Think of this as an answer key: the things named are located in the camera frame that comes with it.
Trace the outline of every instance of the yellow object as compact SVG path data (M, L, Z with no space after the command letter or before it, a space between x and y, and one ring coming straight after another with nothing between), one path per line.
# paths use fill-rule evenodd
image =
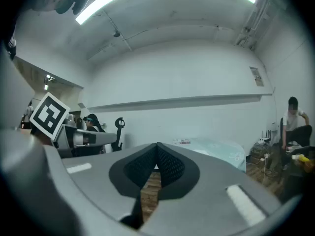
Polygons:
M308 158L306 158L305 156L303 155L300 155L299 156L299 161L303 162L303 163L306 163L306 162L309 162L310 160Z

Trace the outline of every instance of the headphones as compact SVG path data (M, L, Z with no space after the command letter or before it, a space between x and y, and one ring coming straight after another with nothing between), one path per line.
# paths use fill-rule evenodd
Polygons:
M71 8L71 6L74 3L72 10L73 10L73 14L77 15L84 9L88 1L89 0L67 0L61 8L56 9L56 12L59 14L64 14Z
M72 8L73 14L79 14L84 9L85 5L87 5L88 1L89 0L75 0Z

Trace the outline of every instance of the black hair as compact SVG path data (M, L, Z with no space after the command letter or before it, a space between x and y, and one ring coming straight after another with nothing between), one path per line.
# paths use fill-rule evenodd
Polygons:
M293 107L297 108L297 106L298 106L298 101L297 101L297 99L296 99L295 97L289 98L289 106L293 106Z
M88 118L93 120L93 125L98 127L100 132L104 132L105 133L104 129L102 129L101 125L99 124L97 116L95 114L89 114Z

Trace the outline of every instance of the white ceiling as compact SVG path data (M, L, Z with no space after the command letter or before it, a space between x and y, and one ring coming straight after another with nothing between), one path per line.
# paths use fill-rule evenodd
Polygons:
M83 25L75 21L71 10L62 15L28 11L20 17L17 34L95 67L113 56L159 42L208 39L237 44L257 7L259 1L254 5L247 0L115 0ZM125 40L113 37L115 27Z
M44 79L47 75L45 71L19 58L15 58L14 63L34 91L47 92L44 90ZM60 78L55 78L54 81L48 82L48 92L51 92L54 96L61 95L62 92L72 88L73 85Z

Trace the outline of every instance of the sticker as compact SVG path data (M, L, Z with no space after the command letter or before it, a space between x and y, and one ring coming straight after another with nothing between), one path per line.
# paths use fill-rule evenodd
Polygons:
M69 111L68 106L48 92L34 110L30 121L46 136L54 140Z
M173 140L173 145L185 145L190 144L190 140L188 139L175 139Z
M244 160L244 154L240 152L230 153L229 158L234 159L235 161Z
M80 171L85 171L92 168L92 165L90 163L85 163L85 164L81 164L81 165L77 165L74 167L69 167L67 168L67 171L69 174L72 173L76 173L76 172L80 172Z
M256 82L256 85L258 87L263 87L264 84L262 82L262 79L261 79L261 76L259 74L259 71L257 68L255 67L250 67L251 71L252 71L252 75L254 76L254 79L255 79L255 82Z

